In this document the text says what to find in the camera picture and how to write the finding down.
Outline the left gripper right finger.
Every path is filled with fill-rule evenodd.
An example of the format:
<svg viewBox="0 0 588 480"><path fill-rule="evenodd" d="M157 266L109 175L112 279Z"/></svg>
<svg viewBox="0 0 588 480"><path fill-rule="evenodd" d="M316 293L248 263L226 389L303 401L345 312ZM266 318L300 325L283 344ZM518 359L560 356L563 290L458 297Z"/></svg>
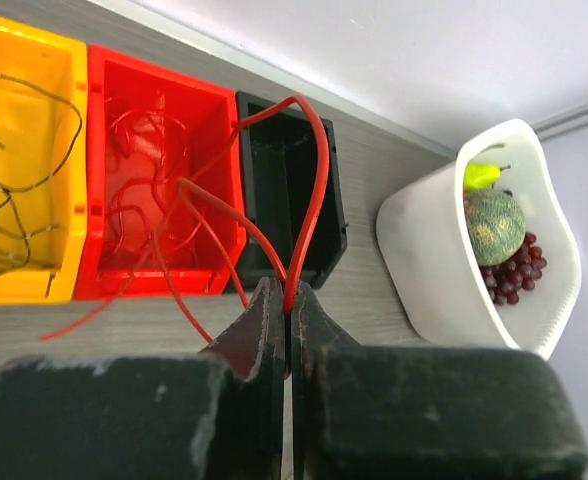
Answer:
<svg viewBox="0 0 588 480"><path fill-rule="evenodd" d="M290 317L297 479L581 479L588 444L522 350L358 343L299 287Z"/></svg>

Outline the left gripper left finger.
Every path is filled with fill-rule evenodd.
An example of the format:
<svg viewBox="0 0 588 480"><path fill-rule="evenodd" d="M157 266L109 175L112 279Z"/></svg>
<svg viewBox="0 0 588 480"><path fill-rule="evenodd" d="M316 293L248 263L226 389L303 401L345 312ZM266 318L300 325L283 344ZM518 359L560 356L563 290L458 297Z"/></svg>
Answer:
<svg viewBox="0 0 588 480"><path fill-rule="evenodd" d="M0 479L277 479L284 295L264 278L196 354L0 366Z"/></svg>

